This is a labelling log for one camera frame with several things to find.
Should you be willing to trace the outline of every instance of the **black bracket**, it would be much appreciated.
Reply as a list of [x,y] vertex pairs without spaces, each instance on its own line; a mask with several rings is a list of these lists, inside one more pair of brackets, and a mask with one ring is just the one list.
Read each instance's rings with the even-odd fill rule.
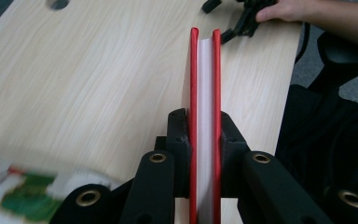
[[[228,29],[221,34],[222,44],[227,43],[237,35],[247,35],[252,37],[259,24],[255,20],[257,12],[264,7],[269,7],[274,4],[274,0],[237,0],[237,2],[243,2],[243,12],[234,30]],[[205,13],[210,13],[221,3],[220,0],[208,0],[202,6],[202,10]]]
[[[238,198],[244,223],[331,223],[273,156],[248,148],[224,112],[221,144],[221,197]],[[50,223],[173,223],[174,198],[188,197],[190,152],[186,110],[178,109],[133,180],[113,191],[100,185],[74,190]]]

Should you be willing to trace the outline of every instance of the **black chair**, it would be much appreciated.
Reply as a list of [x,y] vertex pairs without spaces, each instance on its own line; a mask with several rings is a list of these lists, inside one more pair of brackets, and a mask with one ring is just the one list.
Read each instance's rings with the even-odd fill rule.
[[358,45],[325,32],[318,38],[318,49],[324,68],[309,90],[324,92],[358,77]]

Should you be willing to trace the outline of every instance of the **black plastic mount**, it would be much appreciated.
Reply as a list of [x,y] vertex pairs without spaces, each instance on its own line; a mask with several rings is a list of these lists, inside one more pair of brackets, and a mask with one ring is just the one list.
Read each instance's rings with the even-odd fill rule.
[[[244,223],[331,223],[273,156],[251,151],[230,116],[222,112],[221,119],[221,197],[238,198]],[[173,223],[174,198],[188,197],[190,154],[186,110],[178,109],[133,180],[113,191],[74,190],[50,223]]]
[[[237,35],[247,35],[252,37],[259,23],[255,20],[255,15],[264,7],[271,6],[273,0],[237,0],[243,2],[243,12],[234,29],[228,29],[221,34],[221,43],[226,44]],[[208,0],[202,5],[205,13],[212,12],[222,2],[220,0]]]

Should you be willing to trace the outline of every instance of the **desk surface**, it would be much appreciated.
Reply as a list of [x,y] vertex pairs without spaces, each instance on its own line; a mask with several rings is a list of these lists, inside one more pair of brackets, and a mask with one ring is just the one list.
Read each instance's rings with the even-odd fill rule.
[[[225,31],[242,5],[205,15],[203,0],[47,2],[16,0],[0,18],[0,155],[126,181],[181,107],[190,28]],[[276,147],[299,31],[271,21],[222,46],[222,110],[252,150]],[[223,223],[235,223],[228,203]]]

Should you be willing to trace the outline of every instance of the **gray carpet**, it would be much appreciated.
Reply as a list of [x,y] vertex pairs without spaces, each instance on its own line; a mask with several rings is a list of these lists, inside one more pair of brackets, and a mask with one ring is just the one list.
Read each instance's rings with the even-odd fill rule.
[[[0,0],[0,16],[13,0]],[[323,31],[317,27],[310,28],[310,42],[302,59],[295,65],[291,83],[308,87],[319,74],[323,63],[316,47],[316,39]],[[339,94],[342,98],[358,102],[358,78],[342,86]]]
[[[310,27],[310,42],[303,57],[295,65],[291,80],[292,84],[298,84],[304,87],[308,87],[309,84],[317,77],[319,72],[322,70],[324,64],[319,57],[316,39],[323,32],[324,31],[319,29],[318,27]],[[302,44],[302,35],[300,38],[299,47]],[[339,95],[344,99],[355,101],[358,103],[358,77],[343,85],[339,90]]]

